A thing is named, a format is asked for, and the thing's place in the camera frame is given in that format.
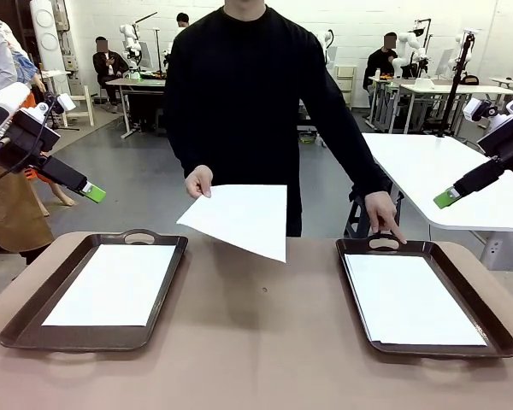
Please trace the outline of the person's left hand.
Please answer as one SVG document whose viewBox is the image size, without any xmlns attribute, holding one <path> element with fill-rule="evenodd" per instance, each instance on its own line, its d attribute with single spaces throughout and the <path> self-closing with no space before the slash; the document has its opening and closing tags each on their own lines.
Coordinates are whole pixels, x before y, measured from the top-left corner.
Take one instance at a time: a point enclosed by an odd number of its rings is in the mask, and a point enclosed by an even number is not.
<svg viewBox="0 0 513 410">
<path fill-rule="evenodd" d="M 373 234 L 389 231 L 401 243 L 407 241 L 395 220 L 397 209 L 391 197 L 385 191 L 374 192 L 364 197 L 365 208 L 369 216 L 370 230 Z"/>
</svg>

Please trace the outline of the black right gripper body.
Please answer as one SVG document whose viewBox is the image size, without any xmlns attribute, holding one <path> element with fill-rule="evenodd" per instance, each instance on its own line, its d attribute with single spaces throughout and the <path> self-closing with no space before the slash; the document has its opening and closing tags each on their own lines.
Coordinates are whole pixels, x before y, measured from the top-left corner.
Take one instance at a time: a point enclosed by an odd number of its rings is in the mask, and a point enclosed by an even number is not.
<svg viewBox="0 0 513 410">
<path fill-rule="evenodd" d="M 506 120 L 480 140 L 485 155 L 503 166 L 513 166 L 513 120 Z"/>
</svg>

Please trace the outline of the person's right hand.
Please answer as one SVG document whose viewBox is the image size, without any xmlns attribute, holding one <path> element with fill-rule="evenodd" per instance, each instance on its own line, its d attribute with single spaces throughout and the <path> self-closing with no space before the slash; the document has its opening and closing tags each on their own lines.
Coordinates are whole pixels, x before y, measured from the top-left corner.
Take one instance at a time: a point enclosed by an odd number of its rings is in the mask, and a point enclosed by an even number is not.
<svg viewBox="0 0 513 410">
<path fill-rule="evenodd" d="M 187 194 L 198 199 L 200 196 L 211 197 L 212 171 L 205 165 L 200 165 L 186 177 L 185 187 Z"/>
</svg>

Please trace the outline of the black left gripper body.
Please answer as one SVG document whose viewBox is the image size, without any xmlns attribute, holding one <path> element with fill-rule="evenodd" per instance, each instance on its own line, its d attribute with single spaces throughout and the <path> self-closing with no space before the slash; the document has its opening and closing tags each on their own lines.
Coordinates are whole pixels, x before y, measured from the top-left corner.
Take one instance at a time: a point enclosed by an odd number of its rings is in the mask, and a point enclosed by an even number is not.
<svg viewBox="0 0 513 410">
<path fill-rule="evenodd" d="M 19 170 L 41 152 L 50 152 L 60 139 L 60 135 L 46 125 L 46 120 L 41 123 L 26 110 L 16 113 L 5 136 L 9 138 L 5 146 L 5 166 L 14 170 Z"/>
</svg>

